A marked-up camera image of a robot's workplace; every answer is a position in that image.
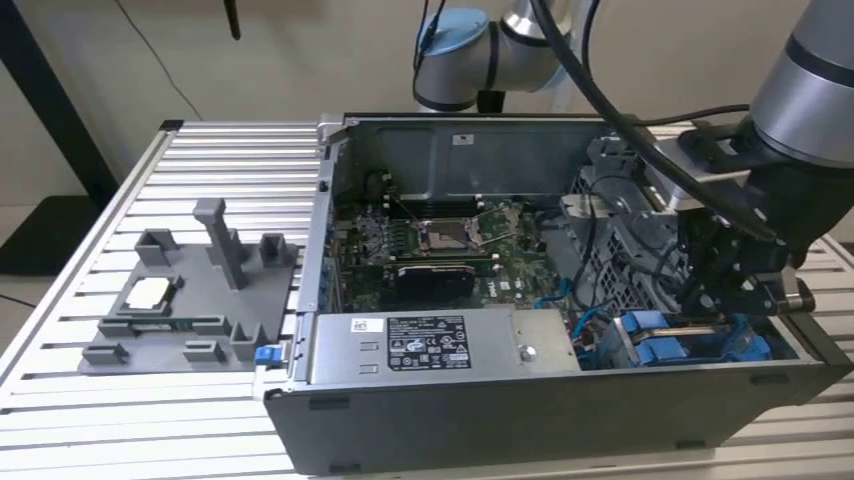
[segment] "aluminum slotted table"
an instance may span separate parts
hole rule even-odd
[[[654,133],[664,138],[684,128]],[[0,479],[303,478],[254,399],[255,373],[85,377],[77,369],[82,346],[94,339],[98,318],[137,264],[139,233],[170,228],[179,243],[207,241],[191,214],[198,198],[227,199],[226,220],[246,242],[258,241],[263,232],[281,232],[305,244],[317,149],[314,123],[186,123],[158,134],[0,358]],[[816,293],[820,324],[854,355],[854,258],[829,237],[816,243],[801,276]],[[291,307],[299,279],[298,271]],[[283,328],[293,331],[293,315]],[[716,450],[378,477],[589,475],[854,478],[854,377],[811,404],[768,412]]]

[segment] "green circuit board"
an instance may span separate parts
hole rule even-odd
[[[558,295],[560,278],[534,222],[510,201],[488,202],[472,218],[388,219],[357,215],[342,236],[344,307],[349,312],[489,308],[533,308]],[[390,279],[406,266],[465,266],[476,272],[472,295],[444,304],[389,302]],[[568,299],[542,308],[566,308]]]

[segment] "motherboard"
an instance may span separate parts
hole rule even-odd
[[[540,237],[541,212],[522,199],[393,199],[340,213],[345,312],[568,307],[569,280]]]

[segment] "warning label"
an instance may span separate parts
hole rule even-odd
[[[396,372],[472,368],[462,315],[388,320],[389,368]]]

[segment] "blue latch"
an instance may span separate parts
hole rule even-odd
[[[255,350],[255,365],[281,367],[283,363],[283,349],[275,347],[258,347]]]

